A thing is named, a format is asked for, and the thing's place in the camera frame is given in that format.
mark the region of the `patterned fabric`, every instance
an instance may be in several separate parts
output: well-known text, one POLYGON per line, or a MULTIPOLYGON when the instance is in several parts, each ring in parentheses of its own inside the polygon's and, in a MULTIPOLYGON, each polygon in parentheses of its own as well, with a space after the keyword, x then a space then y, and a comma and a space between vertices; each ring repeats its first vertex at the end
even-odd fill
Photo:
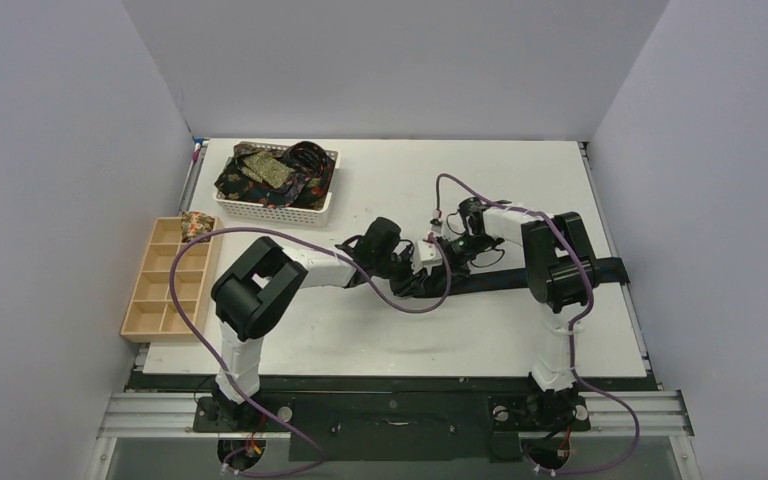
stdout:
POLYGON ((184 212, 181 214, 181 243, 189 243, 199 235, 213 231, 216 220, 206 213, 184 212))
MULTIPOLYGON (((306 143, 321 150, 316 144, 306 143)), ((271 208, 321 210, 331 185, 334 161, 326 156, 322 175, 316 177, 308 169, 292 168, 284 160, 283 150, 265 150, 245 142, 235 145, 234 157, 215 182, 219 198, 271 208)))

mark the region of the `white table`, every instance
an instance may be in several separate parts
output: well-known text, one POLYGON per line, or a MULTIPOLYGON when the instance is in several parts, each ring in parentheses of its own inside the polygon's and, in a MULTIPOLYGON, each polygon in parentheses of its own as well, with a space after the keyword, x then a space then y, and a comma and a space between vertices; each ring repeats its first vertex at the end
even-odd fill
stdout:
MULTIPOLYGON (((211 139, 191 210, 218 215, 226 226, 259 225, 330 246, 362 234, 377 216, 402 227, 404 238, 427 231, 438 173, 455 175, 481 194, 522 202, 549 213, 577 211, 597 256, 610 256, 585 166, 575 142, 488 142, 415 140, 315 140, 342 156, 335 176, 331 219, 324 229, 243 221, 224 214, 213 199, 213 182, 239 139, 211 139)), ((251 141, 290 145, 296 140, 251 141)), ((442 208, 455 210, 468 197, 444 180, 442 208)), ((257 238, 224 239, 217 277, 257 238)), ((490 261, 492 253, 486 254, 490 261)), ((516 245, 488 270, 523 266, 516 245)), ((584 376, 645 375, 622 291, 617 284, 595 290, 595 308, 578 337, 579 372, 584 376)), ((433 299, 399 299, 411 307, 433 299)), ((210 311, 215 310, 211 302, 210 311)), ((571 318, 578 307, 567 307, 571 318)), ((454 296, 439 309, 407 315, 384 304, 370 288, 301 290, 263 345, 264 375, 368 375, 519 377, 528 375, 539 345, 540 317, 552 315, 526 290, 454 296)), ((220 342, 211 314, 205 335, 220 342)), ((143 371, 153 374, 210 374, 215 361, 197 342, 155 343, 143 371)))

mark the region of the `gray wall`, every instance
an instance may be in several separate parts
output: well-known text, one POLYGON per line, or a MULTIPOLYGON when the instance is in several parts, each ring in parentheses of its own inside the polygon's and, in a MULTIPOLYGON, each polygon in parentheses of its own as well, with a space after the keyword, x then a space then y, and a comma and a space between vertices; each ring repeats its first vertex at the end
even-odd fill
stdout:
POLYGON ((768 478, 768 1, 672 0, 590 154, 706 478, 768 478))
POLYGON ((0 478, 84 475, 191 154, 118 0, 0 2, 0 478))
POLYGON ((667 0, 124 0, 196 134, 592 137, 667 0))

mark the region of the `wooden compartment box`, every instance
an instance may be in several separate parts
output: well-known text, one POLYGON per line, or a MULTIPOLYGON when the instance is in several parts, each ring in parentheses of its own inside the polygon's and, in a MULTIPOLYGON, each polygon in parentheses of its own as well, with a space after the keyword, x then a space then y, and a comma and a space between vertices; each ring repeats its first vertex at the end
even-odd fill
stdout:
MULTIPOLYGON (((222 228, 218 218, 213 228, 222 228)), ((120 333, 123 337, 135 343, 195 339, 169 295, 169 269, 184 245, 181 243, 181 217, 163 217, 155 221, 122 323, 120 333)), ((200 332, 204 331, 210 314, 210 289, 216 278, 221 245, 221 235, 194 245, 178 262, 175 272, 178 300, 200 332)))

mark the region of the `perforated basket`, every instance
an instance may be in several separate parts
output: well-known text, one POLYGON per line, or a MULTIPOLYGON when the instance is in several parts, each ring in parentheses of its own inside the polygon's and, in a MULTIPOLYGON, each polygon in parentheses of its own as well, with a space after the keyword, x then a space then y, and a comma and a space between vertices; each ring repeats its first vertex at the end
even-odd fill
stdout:
MULTIPOLYGON (((275 145, 271 143, 252 143, 252 145, 268 150, 281 151, 292 146, 275 145)), ((232 217, 267 220, 270 222, 302 225, 306 227, 324 227, 328 225, 328 217, 331 215, 330 207, 334 196, 334 176, 337 175, 337 170, 340 168, 340 154, 333 150, 325 150, 325 153, 334 160, 334 173, 331 177, 331 186, 328 188, 328 193, 325 194, 325 204, 322 206, 322 210, 310 210, 307 208, 295 207, 267 208, 259 203, 240 202, 220 198, 218 189, 216 190, 216 193, 214 193, 216 203, 225 210, 225 213, 232 217)), ((231 163, 231 160, 232 159, 229 158, 225 165, 227 166, 228 163, 231 163)))

